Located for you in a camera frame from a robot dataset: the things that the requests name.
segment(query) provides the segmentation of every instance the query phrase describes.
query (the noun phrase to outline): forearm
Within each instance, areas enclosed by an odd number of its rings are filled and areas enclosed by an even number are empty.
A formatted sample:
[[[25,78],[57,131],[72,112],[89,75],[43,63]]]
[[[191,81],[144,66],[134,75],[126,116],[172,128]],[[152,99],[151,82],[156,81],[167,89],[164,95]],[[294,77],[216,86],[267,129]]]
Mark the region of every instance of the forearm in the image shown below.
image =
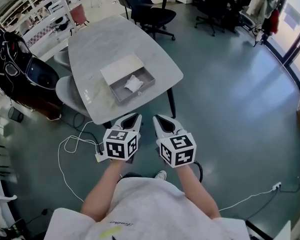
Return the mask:
[[[82,214],[91,217],[96,222],[105,218],[124,164],[125,162],[120,160],[111,162],[97,185],[84,200],[81,208]]]
[[[189,165],[180,166],[176,170],[185,196],[210,219],[220,217],[215,200],[201,185]]]

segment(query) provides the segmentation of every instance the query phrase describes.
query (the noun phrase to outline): white cable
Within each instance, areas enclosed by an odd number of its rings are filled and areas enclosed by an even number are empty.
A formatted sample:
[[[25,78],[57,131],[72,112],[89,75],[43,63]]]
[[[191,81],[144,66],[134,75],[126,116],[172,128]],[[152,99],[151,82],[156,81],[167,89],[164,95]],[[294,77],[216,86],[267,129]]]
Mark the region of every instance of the white cable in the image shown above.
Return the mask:
[[[98,153],[98,151],[97,151],[97,144],[96,144],[93,140],[90,140],[90,139],[82,139],[82,138],[80,138],[80,136],[81,136],[82,132],[84,131],[85,127],[87,126],[87,124],[92,123],[92,122],[93,122],[93,121],[89,121],[89,122],[87,122],[87,123],[84,125],[84,127],[82,128],[82,130],[81,130],[81,132],[80,132],[80,134],[79,134],[78,137],[77,137],[77,136],[74,136],[74,135],[69,136],[68,138],[66,138],[64,141],[62,141],[62,142],[59,144],[59,148],[58,148],[58,164],[59,164],[60,171],[61,171],[61,173],[62,173],[62,175],[63,175],[64,183],[65,183],[66,186],[71,190],[71,192],[75,195],[75,197],[78,198],[79,200],[81,200],[82,202],[83,202],[83,200],[82,200],[79,196],[77,196],[77,194],[76,194],[76,193],[71,189],[71,187],[68,185],[68,183],[67,183],[67,181],[66,181],[65,174],[64,174],[64,172],[63,172],[62,169],[61,169],[61,165],[60,165],[60,147],[61,147],[61,144],[64,143],[64,142],[66,141],[66,143],[64,144],[64,150],[67,151],[68,153],[74,153],[74,152],[77,151],[77,147],[78,147],[79,141],[82,141],[82,142],[86,142],[86,143],[93,144],[93,145],[95,146],[95,153],[97,154],[97,153]],[[74,151],[69,151],[69,150],[66,149],[66,145],[67,145],[69,139],[75,139],[75,140],[76,140],[76,145],[75,145]]]
[[[272,192],[272,191],[273,191],[273,189],[271,189],[271,190],[269,190],[269,191],[267,191],[267,192],[262,192],[262,193],[259,193],[259,194],[253,194],[253,195],[250,195],[248,198],[246,198],[246,199],[244,199],[244,200],[242,200],[242,201],[240,201],[240,202],[237,202],[236,204],[234,204],[234,205],[232,205],[232,206],[229,206],[229,207],[227,207],[227,208],[223,208],[223,209],[219,210],[219,212],[221,212],[221,211],[223,211],[223,210],[230,209],[230,208],[232,208],[232,207],[235,207],[235,206],[237,206],[238,204],[241,204],[241,203],[243,203],[244,201],[247,201],[247,200],[250,199],[250,198],[257,197],[257,196],[263,195],[263,194],[268,194],[268,193],[270,193],[270,192]]]

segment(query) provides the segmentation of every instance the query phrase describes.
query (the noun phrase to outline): white marble table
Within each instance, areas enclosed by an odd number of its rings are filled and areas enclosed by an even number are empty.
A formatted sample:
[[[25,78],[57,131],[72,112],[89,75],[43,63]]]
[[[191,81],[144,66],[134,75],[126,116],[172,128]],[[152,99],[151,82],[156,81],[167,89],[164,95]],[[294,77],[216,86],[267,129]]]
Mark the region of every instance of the white marble table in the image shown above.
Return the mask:
[[[132,22],[116,15],[90,23],[69,38],[68,51],[75,84],[95,124],[105,124],[121,117],[166,91],[175,117],[171,87],[184,75],[169,55]],[[135,53],[144,63],[144,67],[155,78],[155,84],[128,103],[120,105],[100,70],[131,53]]]

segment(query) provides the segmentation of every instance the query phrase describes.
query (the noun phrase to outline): white box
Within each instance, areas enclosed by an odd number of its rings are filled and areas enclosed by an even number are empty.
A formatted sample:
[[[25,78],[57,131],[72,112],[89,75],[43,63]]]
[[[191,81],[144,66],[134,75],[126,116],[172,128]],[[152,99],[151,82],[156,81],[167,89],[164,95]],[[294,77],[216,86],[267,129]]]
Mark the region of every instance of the white box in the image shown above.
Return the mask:
[[[107,129],[103,137],[103,160],[127,161],[138,150],[138,132]]]
[[[158,139],[160,156],[172,167],[192,164],[197,145],[191,133]]]

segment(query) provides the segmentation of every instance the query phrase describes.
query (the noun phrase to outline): teal floor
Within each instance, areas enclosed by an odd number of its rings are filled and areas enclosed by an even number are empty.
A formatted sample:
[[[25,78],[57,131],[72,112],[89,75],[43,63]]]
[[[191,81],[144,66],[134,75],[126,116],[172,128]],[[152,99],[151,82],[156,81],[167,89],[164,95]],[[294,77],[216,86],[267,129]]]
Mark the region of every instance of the teal floor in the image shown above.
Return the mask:
[[[173,88],[176,119],[196,140],[204,187],[220,209],[266,192],[277,182],[282,182],[284,190],[296,189],[300,182],[300,127],[296,117],[300,94],[291,78],[266,47],[253,48],[253,40],[244,30],[237,34],[217,30],[212,37],[208,26],[194,28],[199,14],[195,7],[176,4],[171,8],[177,16],[167,31],[174,33],[176,40],[157,34],[156,41],[184,74]],[[63,69],[56,70],[66,74]],[[151,177],[165,169],[167,180],[180,187],[176,171],[166,167],[155,151],[152,116],[171,115],[167,95],[136,112],[143,116],[140,147],[134,163],[125,170]],[[62,119],[72,123],[74,114],[65,107]],[[36,112],[26,112],[24,121],[14,127],[15,134],[5,144],[18,182],[9,183],[8,189],[18,196],[14,206],[20,218],[28,221],[44,208],[79,211],[82,203],[66,187],[57,158],[59,143],[77,132]],[[89,125],[86,130],[100,141],[105,132],[102,125]],[[69,185],[83,199],[109,164],[97,163],[94,146],[85,143],[79,144],[76,153],[62,148],[60,159]],[[245,219],[271,197],[252,198],[221,215]],[[299,216],[300,191],[278,193],[250,221],[275,236],[288,220],[294,224]],[[46,216],[28,227],[36,234],[48,223]]]

